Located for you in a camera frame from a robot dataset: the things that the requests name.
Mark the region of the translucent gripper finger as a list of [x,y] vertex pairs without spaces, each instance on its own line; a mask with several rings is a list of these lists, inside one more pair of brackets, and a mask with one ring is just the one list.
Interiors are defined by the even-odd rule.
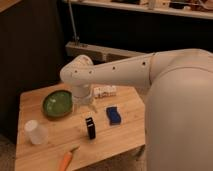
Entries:
[[72,108],[73,109],[73,113],[76,113],[78,108],[79,108],[78,104],[74,104],[73,108]]
[[91,109],[92,111],[94,111],[95,113],[97,113],[97,109],[96,109],[95,105],[89,104],[88,107],[89,107],[89,109]]

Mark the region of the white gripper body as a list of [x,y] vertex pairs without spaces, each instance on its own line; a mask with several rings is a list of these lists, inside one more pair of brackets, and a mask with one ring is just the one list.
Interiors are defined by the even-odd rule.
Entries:
[[74,86],[72,88],[72,100],[78,105],[88,105],[92,102],[92,90],[90,85]]

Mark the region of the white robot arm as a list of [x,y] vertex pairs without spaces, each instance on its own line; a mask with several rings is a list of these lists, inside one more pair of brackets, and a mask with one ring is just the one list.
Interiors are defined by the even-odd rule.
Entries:
[[213,53],[182,49],[95,65],[79,55],[60,71],[73,100],[92,84],[127,85],[147,93],[147,171],[213,171]]

